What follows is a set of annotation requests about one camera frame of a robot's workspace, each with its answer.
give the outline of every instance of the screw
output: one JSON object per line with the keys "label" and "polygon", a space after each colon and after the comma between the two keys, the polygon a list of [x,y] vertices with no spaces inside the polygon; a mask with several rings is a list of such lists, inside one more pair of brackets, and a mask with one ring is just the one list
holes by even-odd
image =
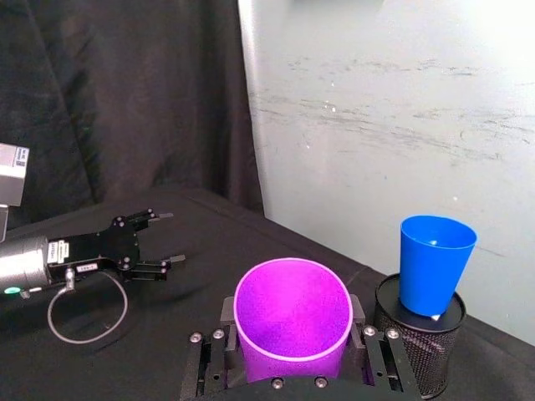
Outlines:
{"label": "screw", "polygon": [[371,326],[368,326],[368,327],[365,327],[364,328],[364,334],[366,334],[367,336],[374,336],[375,335],[375,329]]}
{"label": "screw", "polygon": [[317,388],[326,388],[327,387],[327,384],[329,384],[329,382],[327,381],[326,378],[316,378],[316,380],[314,380],[314,382],[316,383],[316,387]]}
{"label": "screw", "polygon": [[274,378],[271,381],[271,387],[275,388],[276,390],[280,390],[284,385],[284,380],[281,378]]}
{"label": "screw", "polygon": [[202,334],[199,332],[194,332],[192,335],[190,335],[190,343],[198,343],[202,340]]}
{"label": "screw", "polygon": [[221,338],[225,337],[225,332],[223,332],[220,328],[218,328],[214,333],[213,336],[216,340],[220,340]]}
{"label": "screw", "polygon": [[388,338],[392,338],[393,340],[396,340],[396,338],[400,337],[400,334],[398,333],[397,330],[395,330],[393,328],[389,328],[388,331],[386,332],[386,336]]}

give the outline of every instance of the blue plastic cup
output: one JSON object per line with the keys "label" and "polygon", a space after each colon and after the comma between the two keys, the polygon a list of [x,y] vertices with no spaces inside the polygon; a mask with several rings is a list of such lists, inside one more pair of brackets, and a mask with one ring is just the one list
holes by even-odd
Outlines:
{"label": "blue plastic cup", "polygon": [[412,216],[401,223],[400,300],[410,311],[446,311],[476,245],[477,235],[459,221]]}

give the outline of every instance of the black fabric backdrop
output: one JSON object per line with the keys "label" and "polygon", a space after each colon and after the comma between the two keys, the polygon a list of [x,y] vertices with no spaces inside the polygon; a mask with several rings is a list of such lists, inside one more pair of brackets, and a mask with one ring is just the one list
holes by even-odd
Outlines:
{"label": "black fabric backdrop", "polygon": [[0,0],[0,142],[11,227],[168,183],[261,211],[237,1]]}

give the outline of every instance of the gray wall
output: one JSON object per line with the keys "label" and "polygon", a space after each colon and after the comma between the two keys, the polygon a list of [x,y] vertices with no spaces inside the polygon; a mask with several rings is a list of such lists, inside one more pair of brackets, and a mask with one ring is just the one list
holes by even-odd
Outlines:
{"label": "gray wall", "polygon": [[405,217],[461,219],[469,313],[535,344],[533,9],[241,0],[267,216],[384,273]]}

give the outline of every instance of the mesh pen holder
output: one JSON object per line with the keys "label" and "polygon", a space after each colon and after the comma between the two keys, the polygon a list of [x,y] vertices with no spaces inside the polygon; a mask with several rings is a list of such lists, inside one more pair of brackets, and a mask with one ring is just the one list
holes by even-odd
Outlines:
{"label": "mesh pen holder", "polygon": [[466,309],[456,293],[450,306],[434,321],[416,315],[399,301],[400,275],[384,279],[375,290],[374,325],[379,330],[396,327],[423,399],[434,398],[447,386],[448,362]]}

